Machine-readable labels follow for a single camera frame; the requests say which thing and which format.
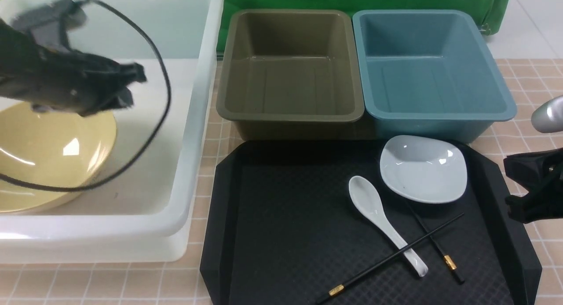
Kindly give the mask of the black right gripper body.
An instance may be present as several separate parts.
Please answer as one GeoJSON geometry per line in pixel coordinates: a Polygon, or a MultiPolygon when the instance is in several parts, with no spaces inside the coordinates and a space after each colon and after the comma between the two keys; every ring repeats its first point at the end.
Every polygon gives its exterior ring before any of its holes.
{"type": "Polygon", "coordinates": [[[519,153],[504,159],[505,174],[527,190],[505,198],[508,216],[522,224],[563,217],[563,150],[519,153]]]}

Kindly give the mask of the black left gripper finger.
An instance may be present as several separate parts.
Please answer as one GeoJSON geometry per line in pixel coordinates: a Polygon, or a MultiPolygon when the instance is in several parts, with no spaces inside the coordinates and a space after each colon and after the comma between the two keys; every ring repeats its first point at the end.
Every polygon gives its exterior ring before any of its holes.
{"type": "Polygon", "coordinates": [[[139,63],[118,63],[115,83],[119,86],[129,86],[133,83],[147,82],[144,67],[139,63]]]}
{"type": "Polygon", "coordinates": [[[110,98],[104,103],[104,111],[128,109],[134,106],[132,92],[128,88],[123,88],[110,95],[110,98]]]}

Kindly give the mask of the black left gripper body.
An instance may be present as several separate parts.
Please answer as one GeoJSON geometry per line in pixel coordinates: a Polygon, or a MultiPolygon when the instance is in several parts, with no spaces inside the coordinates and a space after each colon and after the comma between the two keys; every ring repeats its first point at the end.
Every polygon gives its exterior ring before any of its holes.
{"type": "Polygon", "coordinates": [[[79,51],[18,46],[18,100],[82,117],[105,112],[110,95],[129,87],[115,83],[117,65],[112,59],[79,51]]]}

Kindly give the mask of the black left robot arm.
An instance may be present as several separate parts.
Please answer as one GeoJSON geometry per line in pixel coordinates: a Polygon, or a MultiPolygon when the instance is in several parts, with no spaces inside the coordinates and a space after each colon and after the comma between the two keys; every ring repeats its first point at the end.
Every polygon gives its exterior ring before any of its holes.
{"type": "Polygon", "coordinates": [[[2,97],[82,117],[132,107],[129,85],[147,81],[140,64],[72,49],[63,19],[2,22],[0,63],[2,97]]]}

